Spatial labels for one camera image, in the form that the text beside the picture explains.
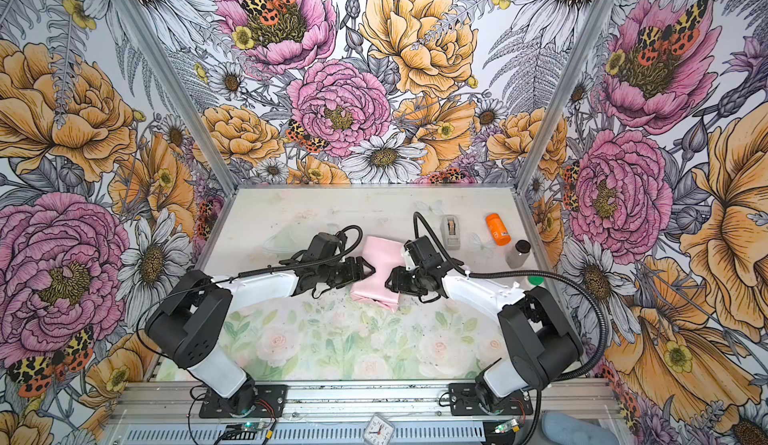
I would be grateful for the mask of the purple wrapping paper sheet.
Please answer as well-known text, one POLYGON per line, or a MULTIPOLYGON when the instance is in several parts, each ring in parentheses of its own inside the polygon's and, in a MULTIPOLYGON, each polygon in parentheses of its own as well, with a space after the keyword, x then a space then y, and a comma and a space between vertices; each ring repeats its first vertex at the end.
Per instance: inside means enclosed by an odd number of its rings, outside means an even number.
POLYGON ((399 293, 386 288, 394 268, 404 266, 403 244, 394 240, 368 236, 362 257, 375 269, 374 273, 351 287, 351 298, 359 303, 378 305, 390 312, 399 307, 399 293))

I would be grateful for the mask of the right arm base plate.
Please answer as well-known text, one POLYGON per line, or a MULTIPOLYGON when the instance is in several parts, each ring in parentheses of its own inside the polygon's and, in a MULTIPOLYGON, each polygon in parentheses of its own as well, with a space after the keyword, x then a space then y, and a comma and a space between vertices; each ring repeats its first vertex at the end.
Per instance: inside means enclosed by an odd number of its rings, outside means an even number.
POLYGON ((500 398, 478 383, 453 382, 448 384, 447 392, 448 406, 453 416, 522 417, 533 413, 530 397, 520 391, 500 398))

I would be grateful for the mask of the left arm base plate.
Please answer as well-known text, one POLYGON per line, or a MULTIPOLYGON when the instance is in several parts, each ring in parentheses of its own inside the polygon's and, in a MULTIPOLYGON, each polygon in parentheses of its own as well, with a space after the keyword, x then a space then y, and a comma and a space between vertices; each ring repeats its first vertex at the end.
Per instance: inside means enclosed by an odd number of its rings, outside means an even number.
POLYGON ((224 398, 208 388, 198 416, 202 419, 280 418, 287 403, 288 386, 245 384, 224 398))

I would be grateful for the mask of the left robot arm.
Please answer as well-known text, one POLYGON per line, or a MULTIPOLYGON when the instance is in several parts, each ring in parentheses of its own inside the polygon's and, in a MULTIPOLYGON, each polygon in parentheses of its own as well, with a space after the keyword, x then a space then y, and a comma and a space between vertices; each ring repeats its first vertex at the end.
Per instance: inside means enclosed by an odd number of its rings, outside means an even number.
POLYGON ((249 271, 227 279, 191 270, 149 316, 145 333, 177 367, 218 396, 223 412, 245 417, 259 400, 252 377, 219 345, 227 317, 261 302, 300 295, 319 284, 343 288, 375 272, 362 257, 296 270, 249 271))

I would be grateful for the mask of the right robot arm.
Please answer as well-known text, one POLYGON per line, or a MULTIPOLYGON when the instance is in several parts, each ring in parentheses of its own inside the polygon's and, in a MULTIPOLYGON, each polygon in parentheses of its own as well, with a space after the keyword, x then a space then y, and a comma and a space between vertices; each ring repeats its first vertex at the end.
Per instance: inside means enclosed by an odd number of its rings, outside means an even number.
POLYGON ((449 272, 445 267, 403 266, 391 271, 385 287, 419 298, 436 293, 498 321, 506 352, 475 379, 478 400, 488 411, 514 393, 543 390, 566 380, 567 369, 583 353, 562 308, 545 288, 522 289, 488 275, 449 272))

